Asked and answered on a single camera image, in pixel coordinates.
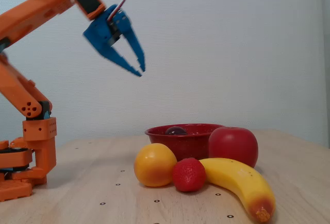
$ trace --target table surface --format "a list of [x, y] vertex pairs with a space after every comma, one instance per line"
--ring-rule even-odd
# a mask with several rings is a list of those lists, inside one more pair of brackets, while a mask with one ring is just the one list
[[[276, 130], [253, 132], [256, 169], [276, 197], [271, 223], [330, 223], [330, 149]], [[172, 185], [140, 185], [133, 163], [148, 143], [145, 135], [67, 143], [58, 149], [47, 185], [31, 197], [0, 203], [0, 223], [251, 223], [238, 198], [220, 187], [182, 194]]]

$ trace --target red bowl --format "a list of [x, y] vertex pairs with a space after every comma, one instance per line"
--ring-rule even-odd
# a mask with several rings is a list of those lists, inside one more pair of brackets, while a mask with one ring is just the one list
[[[168, 128], [179, 126], [186, 130], [188, 135], [165, 135]], [[197, 160], [208, 158], [208, 139], [211, 133], [222, 125], [215, 124], [178, 124], [165, 125], [145, 131], [151, 143], [162, 143], [169, 147], [178, 161], [184, 158]]]

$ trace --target purple fruit in bowl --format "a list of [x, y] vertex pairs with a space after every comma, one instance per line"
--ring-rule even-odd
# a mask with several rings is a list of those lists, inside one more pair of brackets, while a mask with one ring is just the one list
[[166, 130], [165, 135], [188, 135], [184, 128], [173, 126]]

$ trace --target banana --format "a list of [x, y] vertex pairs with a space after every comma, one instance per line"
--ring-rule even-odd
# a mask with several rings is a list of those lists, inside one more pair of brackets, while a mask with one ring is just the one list
[[257, 221], [267, 222], [275, 211], [275, 197], [267, 181], [252, 167], [225, 158], [200, 160], [207, 180], [233, 192]]

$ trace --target orange fruit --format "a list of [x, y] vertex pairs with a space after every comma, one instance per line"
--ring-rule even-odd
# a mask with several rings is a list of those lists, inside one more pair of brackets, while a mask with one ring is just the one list
[[135, 158], [134, 173], [141, 184], [160, 187], [172, 182], [172, 171], [177, 160], [164, 144], [144, 146]]

